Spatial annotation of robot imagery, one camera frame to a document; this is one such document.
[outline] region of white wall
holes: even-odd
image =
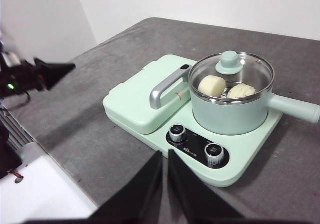
[[[81,0],[98,43],[158,16],[320,40],[319,0]]]
[[[28,61],[68,61],[96,45],[80,0],[1,0],[1,30]]]

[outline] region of control knob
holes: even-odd
[[[182,124],[173,124],[169,129],[169,136],[172,141],[179,143],[187,139],[187,132]]]
[[[210,166],[221,163],[224,159],[224,148],[218,143],[209,143],[204,148],[206,160]]]

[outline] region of mint green saucepan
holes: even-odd
[[[220,97],[207,96],[198,91],[207,75],[222,77],[226,89]],[[273,67],[254,54],[226,51],[197,62],[189,72],[188,82],[193,115],[209,131],[236,135],[259,127],[269,108],[317,123],[320,106],[272,93],[275,78]],[[228,91],[239,83],[255,88],[255,93],[241,98],[227,98]]]

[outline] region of metal handle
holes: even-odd
[[[160,96],[161,94],[169,88],[174,82],[176,82],[179,78],[183,78],[183,82],[188,82],[188,74],[191,69],[191,65],[184,64],[180,68],[178,68],[175,72],[170,74],[167,78],[165,78],[161,83],[159,83],[156,87],[153,88],[150,94],[150,107],[153,109],[159,109],[161,107],[160,104]]]

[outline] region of black cable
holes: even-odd
[[[26,106],[26,105],[30,102],[31,97],[30,97],[30,95],[29,95],[29,93],[28,93],[27,91],[24,92],[24,93],[26,94],[26,100],[25,100],[24,103],[20,103],[20,104],[14,106],[14,107],[12,107],[12,108],[2,108],[2,107],[0,107],[0,110],[1,110],[1,111],[12,111],[12,110],[21,108],[21,107],[23,107],[23,106]]]

